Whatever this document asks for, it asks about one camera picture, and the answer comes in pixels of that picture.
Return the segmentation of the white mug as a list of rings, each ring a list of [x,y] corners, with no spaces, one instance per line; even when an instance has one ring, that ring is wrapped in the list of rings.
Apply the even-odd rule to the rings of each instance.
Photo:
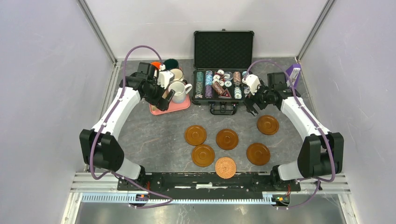
[[[168,91],[171,92],[172,90],[175,92],[172,102],[176,104],[181,104],[187,98],[187,94],[192,89],[192,84],[184,84],[182,82],[174,82],[169,85]]]

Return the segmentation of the wooden coaster five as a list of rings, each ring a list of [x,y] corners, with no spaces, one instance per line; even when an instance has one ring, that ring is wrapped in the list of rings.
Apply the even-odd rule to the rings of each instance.
[[[279,130],[279,122],[270,115],[263,115],[257,120],[257,128],[264,135],[274,135]]]

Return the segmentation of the wooden coaster three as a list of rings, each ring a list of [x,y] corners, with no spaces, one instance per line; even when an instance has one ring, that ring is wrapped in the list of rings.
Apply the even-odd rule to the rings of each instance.
[[[222,129],[216,135],[216,143],[223,150],[232,150],[237,147],[239,137],[232,129]]]

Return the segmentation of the wooden coaster one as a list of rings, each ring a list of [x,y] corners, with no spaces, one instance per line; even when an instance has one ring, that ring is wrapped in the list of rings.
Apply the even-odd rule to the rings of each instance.
[[[206,130],[199,125],[192,125],[184,132],[185,141],[192,146],[203,144],[206,140],[206,137]]]

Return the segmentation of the wooden coaster four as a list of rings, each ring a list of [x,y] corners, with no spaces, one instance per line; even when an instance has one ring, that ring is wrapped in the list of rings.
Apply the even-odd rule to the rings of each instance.
[[[270,150],[262,143],[253,143],[246,150],[247,159],[254,165],[263,166],[270,161]]]

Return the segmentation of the wooden coaster two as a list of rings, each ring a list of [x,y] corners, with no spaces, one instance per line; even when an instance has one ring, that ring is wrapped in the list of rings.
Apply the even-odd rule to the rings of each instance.
[[[214,162],[215,152],[209,145],[201,144],[194,147],[191,159],[199,167],[208,167]]]

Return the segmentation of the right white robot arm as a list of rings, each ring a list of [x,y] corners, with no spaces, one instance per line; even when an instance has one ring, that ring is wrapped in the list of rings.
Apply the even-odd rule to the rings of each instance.
[[[342,171],[344,138],[341,133],[331,132],[320,124],[306,107],[293,87],[286,84],[286,74],[270,73],[268,85],[253,74],[246,74],[242,83],[250,89],[244,104],[247,111],[257,115],[255,106],[261,110],[274,105],[292,122],[303,140],[298,158],[290,163],[275,166],[270,185],[275,190],[284,189],[289,180],[315,178],[332,182]]]

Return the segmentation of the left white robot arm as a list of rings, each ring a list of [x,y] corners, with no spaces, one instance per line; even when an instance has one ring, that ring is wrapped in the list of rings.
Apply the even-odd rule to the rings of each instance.
[[[94,168],[115,172],[129,178],[129,184],[135,190],[143,189],[147,184],[143,166],[125,157],[118,143],[118,138],[127,117],[141,99],[146,100],[157,109],[169,108],[175,92],[171,91],[163,98],[174,74],[170,71],[157,71],[157,75],[135,72],[124,77],[116,98],[110,104],[103,117],[89,130],[84,129],[79,135],[85,164],[89,165],[92,177],[96,176]]]

